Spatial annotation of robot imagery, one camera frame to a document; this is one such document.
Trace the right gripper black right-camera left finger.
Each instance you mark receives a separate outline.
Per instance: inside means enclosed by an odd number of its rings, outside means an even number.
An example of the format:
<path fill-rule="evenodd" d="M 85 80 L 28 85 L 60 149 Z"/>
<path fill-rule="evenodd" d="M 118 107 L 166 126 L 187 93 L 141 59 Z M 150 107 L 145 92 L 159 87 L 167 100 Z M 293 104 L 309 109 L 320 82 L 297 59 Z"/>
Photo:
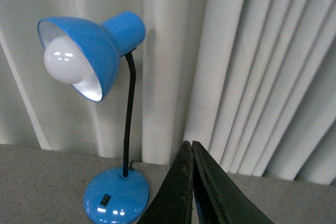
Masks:
<path fill-rule="evenodd" d="M 191 223 L 194 155 L 184 141 L 150 205 L 138 223 Z"/>

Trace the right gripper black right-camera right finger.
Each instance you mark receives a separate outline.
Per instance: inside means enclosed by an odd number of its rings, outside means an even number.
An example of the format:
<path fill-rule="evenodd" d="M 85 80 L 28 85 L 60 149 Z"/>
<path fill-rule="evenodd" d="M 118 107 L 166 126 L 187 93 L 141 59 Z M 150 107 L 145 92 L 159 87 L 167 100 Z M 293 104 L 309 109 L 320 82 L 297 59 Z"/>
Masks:
<path fill-rule="evenodd" d="M 200 142 L 192 143 L 199 223 L 272 223 L 236 186 Z"/>

